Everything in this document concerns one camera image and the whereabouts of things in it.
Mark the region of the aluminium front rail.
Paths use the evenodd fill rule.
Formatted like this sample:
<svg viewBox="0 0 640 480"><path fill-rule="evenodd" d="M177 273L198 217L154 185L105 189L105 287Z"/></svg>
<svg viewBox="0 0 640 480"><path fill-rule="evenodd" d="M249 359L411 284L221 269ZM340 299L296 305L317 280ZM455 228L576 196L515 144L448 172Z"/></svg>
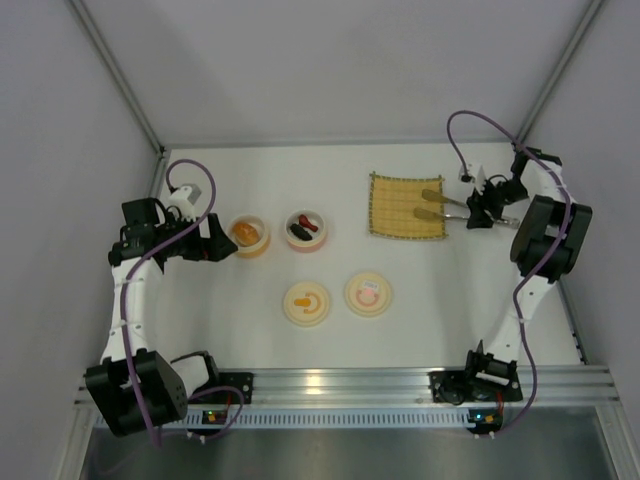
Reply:
<svg viewBox="0 0 640 480"><path fill-rule="evenodd" d="M253 408L418 408L437 402L441 380L454 368L227 369L229 385L251 391ZM620 400L608 368L593 365L518 368L524 399L533 405L592 406Z"/></svg>

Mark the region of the orange lunch box bowl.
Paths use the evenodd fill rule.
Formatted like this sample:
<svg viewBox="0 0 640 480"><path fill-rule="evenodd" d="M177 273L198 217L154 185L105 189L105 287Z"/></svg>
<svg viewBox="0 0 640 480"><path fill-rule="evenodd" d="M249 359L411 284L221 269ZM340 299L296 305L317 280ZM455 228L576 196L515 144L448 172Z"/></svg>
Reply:
<svg viewBox="0 0 640 480"><path fill-rule="evenodd" d="M244 259L261 256L271 242L271 231L267 223L255 215L241 215L229 226L229 234L237 246L236 255Z"/></svg>

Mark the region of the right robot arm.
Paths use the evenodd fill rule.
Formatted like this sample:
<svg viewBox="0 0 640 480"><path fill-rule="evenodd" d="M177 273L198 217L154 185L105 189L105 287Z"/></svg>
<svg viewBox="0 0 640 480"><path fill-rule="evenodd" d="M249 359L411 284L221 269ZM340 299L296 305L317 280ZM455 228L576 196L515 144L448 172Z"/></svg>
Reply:
<svg viewBox="0 0 640 480"><path fill-rule="evenodd" d="M473 185L466 200L468 229L516 228L509 253L516 285L487 343L489 354L511 364L524 349L526 327L539 304L575 266L593 210L569 193L559 157L538 149L518 151L501 181L493 182L479 164L462 169L460 179Z"/></svg>

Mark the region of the bamboo mat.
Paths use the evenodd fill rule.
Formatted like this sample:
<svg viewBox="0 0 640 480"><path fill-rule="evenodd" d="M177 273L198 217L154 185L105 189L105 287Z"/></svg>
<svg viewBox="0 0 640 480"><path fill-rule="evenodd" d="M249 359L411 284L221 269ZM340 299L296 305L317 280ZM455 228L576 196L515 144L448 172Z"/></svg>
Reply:
<svg viewBox="0 0 640 480"><path fill-rule="evenodd" d="M430 241L447 237L444 205L425 200L424 190L443 192L444 179L402 178L371 172L368 233L394 240Z"/></svg>

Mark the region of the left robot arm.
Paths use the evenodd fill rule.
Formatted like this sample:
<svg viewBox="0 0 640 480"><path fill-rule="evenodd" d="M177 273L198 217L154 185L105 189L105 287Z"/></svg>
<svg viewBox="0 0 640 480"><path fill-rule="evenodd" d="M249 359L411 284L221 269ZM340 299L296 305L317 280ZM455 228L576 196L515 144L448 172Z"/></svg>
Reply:
<svg viewBox="0 0 640 480"><path fill-rule="evenodd" d="M192 395L220 384L207 351L166 360L151 322L168 260L220 262L237 251L216 213L190 219L185 209L147 197L122 205L124 225L108 253L114 282L112 323L99 363L84 374L86 388L111 432L145 431L154 445L164 425L183 419Z"/></svg>

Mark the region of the pink lunch box bowl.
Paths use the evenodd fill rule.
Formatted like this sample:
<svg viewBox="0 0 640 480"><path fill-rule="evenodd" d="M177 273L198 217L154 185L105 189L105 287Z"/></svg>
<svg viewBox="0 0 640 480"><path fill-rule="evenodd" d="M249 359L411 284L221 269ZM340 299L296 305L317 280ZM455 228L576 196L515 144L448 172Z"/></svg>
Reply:
<svg viewBox="0 0 640 480"><path fill-rule="evenodd" d="M289 247L299 253L314 253L328 239L328 224L316 211L303 209L285 220L284 236Z"/></svg>

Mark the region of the left frame post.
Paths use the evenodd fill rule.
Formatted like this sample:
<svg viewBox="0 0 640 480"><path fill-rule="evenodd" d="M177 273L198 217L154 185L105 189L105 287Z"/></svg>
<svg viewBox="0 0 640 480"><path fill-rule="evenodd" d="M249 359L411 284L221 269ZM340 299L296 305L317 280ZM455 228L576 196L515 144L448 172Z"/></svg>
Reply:
<svg viewBox="0 0 640 480"><path fill-rule="evenodd" d="M66 0L65 4L71 15L78 23L79 28L82 30L90 46L98 56L100 62L104 66L108 77L115 86L129 112L132 114L136 124L141 129L152 150L158 157L162 157L165 152L165 147L162 145L162 142L152 127L125 75L125 72L121 68L106 37L101 32L101 29L86 2L81 0Z"/></svg>

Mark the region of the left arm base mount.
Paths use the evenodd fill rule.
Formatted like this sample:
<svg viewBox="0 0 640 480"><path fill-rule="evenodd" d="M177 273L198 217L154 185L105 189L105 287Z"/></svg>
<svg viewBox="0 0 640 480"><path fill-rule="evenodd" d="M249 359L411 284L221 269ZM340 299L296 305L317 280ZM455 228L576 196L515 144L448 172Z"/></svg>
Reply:
<svg viewBox="0 0 640 480"><path fill-rule="evenodd" d="M202 404L251 404L254 390L254 374L249 371L222 371L194 393L196 403Z"/></svg>

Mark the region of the metal serving tongs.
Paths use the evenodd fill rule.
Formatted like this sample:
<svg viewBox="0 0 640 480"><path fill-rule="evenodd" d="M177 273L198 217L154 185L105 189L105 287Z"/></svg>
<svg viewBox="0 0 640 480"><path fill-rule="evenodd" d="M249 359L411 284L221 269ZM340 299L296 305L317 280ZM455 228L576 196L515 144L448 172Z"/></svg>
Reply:
<svg viewBox="0 0 640 480"><path fill-rule="evenodd" d="M452 220L464 222L467 229L490 229L494 226L517 230L520 220L512 217L494 218L481 210L473 212L470 207L458 200L451 199L440 192L423 189L423 204L413 208L413 216L424 221Z"/></svg>

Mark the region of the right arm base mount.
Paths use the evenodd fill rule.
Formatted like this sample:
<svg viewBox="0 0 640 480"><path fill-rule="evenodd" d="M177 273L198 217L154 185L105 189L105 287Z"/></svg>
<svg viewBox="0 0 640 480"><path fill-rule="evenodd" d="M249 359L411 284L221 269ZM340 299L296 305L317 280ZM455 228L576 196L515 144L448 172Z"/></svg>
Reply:
<svg viewBox="0 0 640 480"><path fill-rule="evenodd" d="M455 406L469 402L519 402L523 399L517 361L502 361L486 352L479 341L469 350L463 368L432 371L428 374L433 400Z"/></svg>

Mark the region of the orange bread bun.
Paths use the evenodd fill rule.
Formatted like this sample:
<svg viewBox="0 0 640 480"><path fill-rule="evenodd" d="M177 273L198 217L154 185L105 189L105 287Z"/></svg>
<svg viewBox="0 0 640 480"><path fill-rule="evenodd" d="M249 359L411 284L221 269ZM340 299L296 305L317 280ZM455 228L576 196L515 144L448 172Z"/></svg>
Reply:
<svg viewBox="0 0 640 480"><path fill-rule="evenodd" d="M261 240L259 231L248 222L236 222L232 231L237 243L242 247L251 247Z"/></svg>

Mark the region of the frame post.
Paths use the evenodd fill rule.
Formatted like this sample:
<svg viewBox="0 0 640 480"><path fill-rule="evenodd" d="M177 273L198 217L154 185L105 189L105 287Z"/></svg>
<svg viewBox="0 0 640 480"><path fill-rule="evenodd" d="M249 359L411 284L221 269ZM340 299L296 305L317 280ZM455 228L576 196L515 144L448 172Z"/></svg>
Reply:
<svg viewBox="0 0 640 480"><path fill-rule="evenodd" d="M516 138L521 143L526 142L535 126L539 123L561 80L568 73L572 62L608 4L609 1L606 0L587 1L577 19L568 28L566 39L555 54L548 73L545 75L520 122Z"/></svg>
<svg viewBox="0 0 640 480"><path fill-rule="evenodd" d="M121 68L106 37L101 32L101 29L86 2L81 0L66 0L65 4L71 15L78 23L79 28L82 30L90 46L98 56L100 62L104 66L108 77L115 86L129 112L132 114L136 124L141 129L152 150L158 157L162 157L165 152L165 147L162 145L162 142L152 127L125 75L125 72Z"/></svg>

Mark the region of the right frame post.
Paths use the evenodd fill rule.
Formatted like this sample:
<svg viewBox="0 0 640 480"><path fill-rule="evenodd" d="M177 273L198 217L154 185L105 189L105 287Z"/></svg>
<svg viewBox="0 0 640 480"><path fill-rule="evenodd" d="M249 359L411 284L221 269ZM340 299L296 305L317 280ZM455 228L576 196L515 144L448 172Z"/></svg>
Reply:
<svg viewBox="0 0 640 480"><path fill-rule="evenodd" d="M535 126L539 123L561 80L568 73L572 62L608 4L609 1L606 0L587 1L577 19L568 28L566 39L555 54L548 73L545 75L520 122L516 138L521 143L526 142Z"/></svg>

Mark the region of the red sausage food piece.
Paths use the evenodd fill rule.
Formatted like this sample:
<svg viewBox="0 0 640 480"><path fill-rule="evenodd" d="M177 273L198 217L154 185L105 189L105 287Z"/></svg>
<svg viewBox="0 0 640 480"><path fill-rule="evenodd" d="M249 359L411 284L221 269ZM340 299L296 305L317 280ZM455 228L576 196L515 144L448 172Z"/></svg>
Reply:
<svg viewBox="0 0 640 480"><path fill-rule="evenodd" d="M299 215L298 216L298 224L305 228L308 229L312 232L317 232L319 227L317 225L315 225L306 215Z"/></svg>

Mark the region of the black seaweed food piece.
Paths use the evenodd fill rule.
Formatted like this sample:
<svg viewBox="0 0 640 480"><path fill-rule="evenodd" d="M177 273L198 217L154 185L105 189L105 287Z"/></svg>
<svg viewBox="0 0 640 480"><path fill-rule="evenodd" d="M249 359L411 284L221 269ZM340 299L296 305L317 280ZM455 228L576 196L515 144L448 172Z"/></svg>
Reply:
<svg viewBox="0 0 640 480"><path fill-rule="evenodd" d="M289 231L291 234L300 241L311 241L313 236L303 227L297 223L289 225Z"/></svg>

